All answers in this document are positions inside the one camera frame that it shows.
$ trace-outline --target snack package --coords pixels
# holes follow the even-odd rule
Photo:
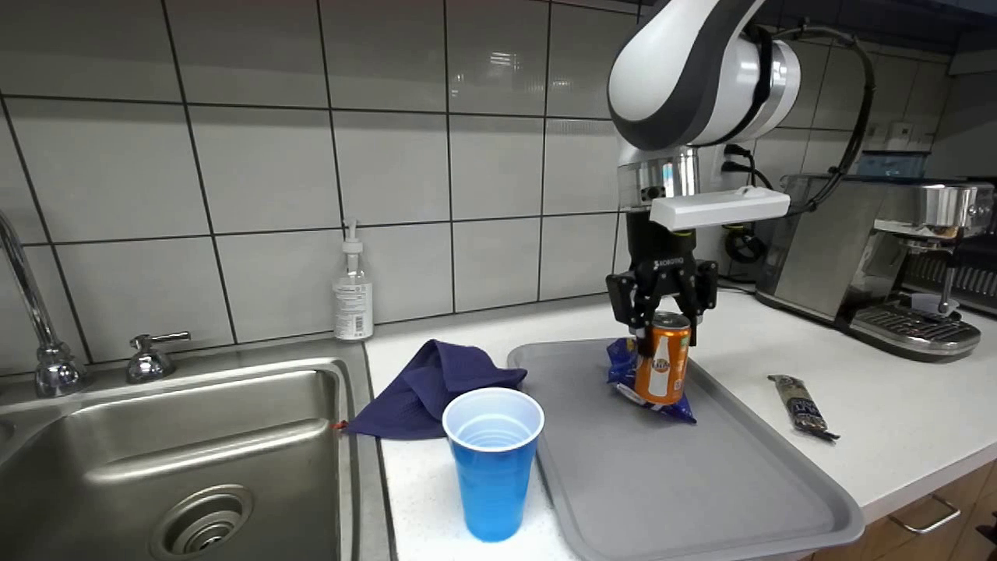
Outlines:
[[[639,408],[650,408],[660,419],[670,419],[680,425],[693,425],[689,395],[683,395],[677,404],[650,404],[633,389],[636,366],[639,366],[639,352],[636,352],[633,339],[614,339],[604,352],[611,358],[604,381],[616,389],[616,395],[624,395],[626,402],[633,402]]]

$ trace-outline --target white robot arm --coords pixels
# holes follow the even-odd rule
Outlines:
[[[608,81],[611,116],[626,139],[621,164],[670,164],[690,147],[753,139],[789,116],[801,63],[789,45],[761,27],[745,33],[761,4],[664,0],[657,5],[621,50]],[[670,232],[776,219],[789,208],[786,192],[761,188],[693,192],[689,171],[677,180],[683,180],[680,190],[647,201],[650,220]]]
[[[792,108],[801,63],[789,45],[745,32],[762,0],[664,0],[621,50],[608,104],[626,139],[624,162],[639,177],[626,208],[628,270],[608,277],[616,320],[647,354],[647,327],[664,295],[693,324],[717,306],[717,266],[693,263],[685,226],[756,220],[789,213],[789,195],[762,188],[693,192],[690,147],[749,139]]]

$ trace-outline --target sink drain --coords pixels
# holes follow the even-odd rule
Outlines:
[[[224,546],[245,524],[248,489],[237,484],[209,485],[177,503],[158,524],[158,547],[167,557],[190,557]]]

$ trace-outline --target countertop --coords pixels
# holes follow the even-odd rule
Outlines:
[[[969,358],[909,360],[769,308],[748,292],[720,289],[720,306],[705,314],[690,358],[833,476],[867,519],[879,519],[997,457],[997,320],[978,314],[965,320],[980,330]],[[366,342],[366,360],[379,393],[424,339],[478,346],[505,366],[522,342],[624,333],[604,298],[577,298],[384,327]],[[842,439],[824,444],[801,437],[767,373],[801,378]],[[384,443],[384,465],[401,561],[572,557],[535,475],[520,532],[487,546],[462,524],[454,465],[441,439]]]

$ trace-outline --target cable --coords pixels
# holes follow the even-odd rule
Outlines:
[[[798,38],[832,38],[832,39],[845,45],[847,50],[852,50],[858,57],[863,75],[867,75],[863,105],[858,105],[858,116],[852,119],[852,128],[850,128],[847,147],[842,152],[842,162],[832,169],[832,177],[827,177],[824,188],[819,188],[801,208],[789,213],[789,214],[801,214],[801,213],[815,213],[815,206],[842,183],[842,177],[847,175],[852,155],[858,152],[858,147],[867,139],[867,128],[869,128],[871,95],[876,95],[876,73],[871,73],[871,59],[863,50],[863,45],[852,33],[845,33],[838,27],[801,23],[798,27],[776,27],[773,33],[776,38],[789,38],[789,39],[798,39]]]

